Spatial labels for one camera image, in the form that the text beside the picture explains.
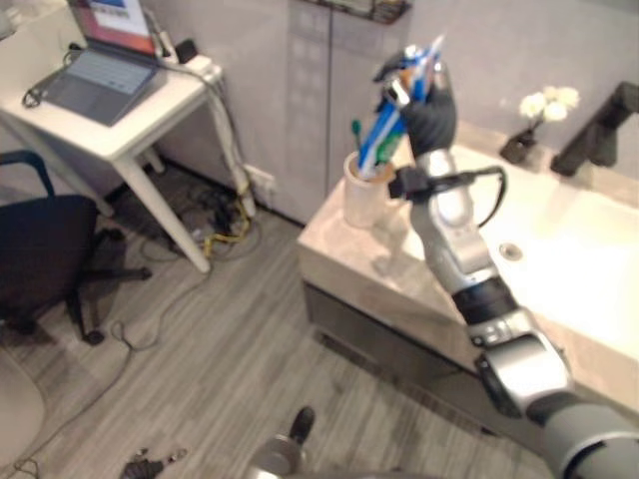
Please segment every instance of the wall shelf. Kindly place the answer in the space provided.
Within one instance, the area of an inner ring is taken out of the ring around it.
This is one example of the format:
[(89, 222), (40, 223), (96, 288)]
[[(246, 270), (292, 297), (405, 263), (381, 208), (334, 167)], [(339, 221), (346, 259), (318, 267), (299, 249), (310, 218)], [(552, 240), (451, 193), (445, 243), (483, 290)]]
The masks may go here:
[(302, 0), (326, 8), (390, 25), (410, 9), (410, 0)]

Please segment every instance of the yellow cable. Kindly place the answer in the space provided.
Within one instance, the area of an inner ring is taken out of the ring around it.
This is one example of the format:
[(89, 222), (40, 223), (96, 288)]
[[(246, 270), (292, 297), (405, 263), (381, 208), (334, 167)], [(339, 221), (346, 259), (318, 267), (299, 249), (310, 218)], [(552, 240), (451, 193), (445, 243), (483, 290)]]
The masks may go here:
[(211, 259), (214, 254), (213, 246), (216, 241), (226, 243), (238, 243), (246, 239), (249, 229), (251, 228), (251, 219), (247, 215), (247, 211), (244, 209), (241, 201), (236, 202), (236, 206), (242, 216), (242, 229), (237, 235), (221, 235), (219, 233), (213, 233), (204, 238), (202, 245), (203, 254), (206, 258)]

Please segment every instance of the small vase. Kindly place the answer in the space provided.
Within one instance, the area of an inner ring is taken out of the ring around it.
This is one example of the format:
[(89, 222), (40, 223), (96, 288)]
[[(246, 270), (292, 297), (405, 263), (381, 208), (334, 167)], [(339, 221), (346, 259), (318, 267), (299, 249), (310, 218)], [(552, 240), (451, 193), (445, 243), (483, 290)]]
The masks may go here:
[(523, 132), (510, 137), (508, 142), (499, 151), (499, 155), (513, 165), (517, 165), (528, 157), (530, 151), (536, 144), (534, 129), (527, 128)]

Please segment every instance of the faucet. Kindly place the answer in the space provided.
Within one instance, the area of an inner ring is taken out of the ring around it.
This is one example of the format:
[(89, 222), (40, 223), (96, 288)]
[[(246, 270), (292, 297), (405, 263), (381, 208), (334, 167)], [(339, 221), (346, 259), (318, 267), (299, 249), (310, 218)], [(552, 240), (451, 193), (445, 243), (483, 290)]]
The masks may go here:
[(621, 82), (590, 121), (552, 159), (550, 169), (572, 177), (586, 160), (600, 167), (617, 162), (617, 130), (633, 113), (639, 113), (639, 86)]

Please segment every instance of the drain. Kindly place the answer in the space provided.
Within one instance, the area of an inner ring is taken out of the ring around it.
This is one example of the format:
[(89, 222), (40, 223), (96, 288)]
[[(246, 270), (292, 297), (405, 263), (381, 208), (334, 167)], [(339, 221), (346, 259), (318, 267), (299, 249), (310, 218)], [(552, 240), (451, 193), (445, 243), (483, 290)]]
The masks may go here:
[(499, 252), (501, 255), (509, 261), (519, 261), (523, 258), (523, 252), (516, 244), (512, 242), (505, 242), (499, 246)]

